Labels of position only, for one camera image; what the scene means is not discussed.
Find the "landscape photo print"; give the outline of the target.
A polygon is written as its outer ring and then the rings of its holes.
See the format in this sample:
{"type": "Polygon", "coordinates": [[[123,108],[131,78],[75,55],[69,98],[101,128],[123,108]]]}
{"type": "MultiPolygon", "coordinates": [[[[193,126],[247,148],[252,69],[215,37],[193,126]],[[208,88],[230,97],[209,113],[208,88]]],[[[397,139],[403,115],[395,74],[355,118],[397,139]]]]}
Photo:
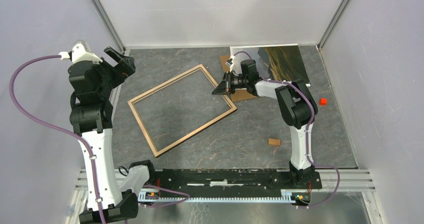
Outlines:
{"type": "Polygon", "coordinates": [[[231,46],[230,55],[234,56],[233,70],[242,72],[240,62],[255,60],[259,76],[277,81],[303,80],[309,87],[305,64],[297,44],[231,46]]]}

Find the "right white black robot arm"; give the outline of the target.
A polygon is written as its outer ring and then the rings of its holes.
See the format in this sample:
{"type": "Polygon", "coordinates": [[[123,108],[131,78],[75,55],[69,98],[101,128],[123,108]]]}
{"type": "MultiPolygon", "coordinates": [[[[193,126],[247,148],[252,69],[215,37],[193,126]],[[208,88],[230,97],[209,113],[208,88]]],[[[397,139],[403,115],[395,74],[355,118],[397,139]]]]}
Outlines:
{"type": "Polygon", "coordinates": [[[277,100],[284,122],[290,128],[291,158],[289,162],[289,183],[302,188],[315,172],[311,156],[311,132],[318,111],[306,82],[278,81],[260,76],[256,62],[246,59],[240,63],[241,73],[227,71],[212,95],[232,95],[236,90],[245,89],[256,97],[277,100]]]}

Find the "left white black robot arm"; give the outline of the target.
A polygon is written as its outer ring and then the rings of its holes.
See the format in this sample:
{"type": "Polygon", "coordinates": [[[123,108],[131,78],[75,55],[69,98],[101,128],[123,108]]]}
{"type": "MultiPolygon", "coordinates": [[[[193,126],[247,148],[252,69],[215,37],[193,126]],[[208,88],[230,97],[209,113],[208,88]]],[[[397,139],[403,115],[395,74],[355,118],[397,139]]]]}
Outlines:
{"type": "Polygon", "coordinates": [[[68,53],[71,66],[68,80],[69,121],[83,153],[87,176],[86,209],[79,215],[82,224],[108,224],[127,221],[138,215],[138,192],[153,187],[157,174],[150,161],[133,164],[122,183],[116,179],[112,155],[112,91],[135,73],[134,59],[112,47],[104,52],[116,65],[92,53],[85,42],[78,41],[68,53]]]}

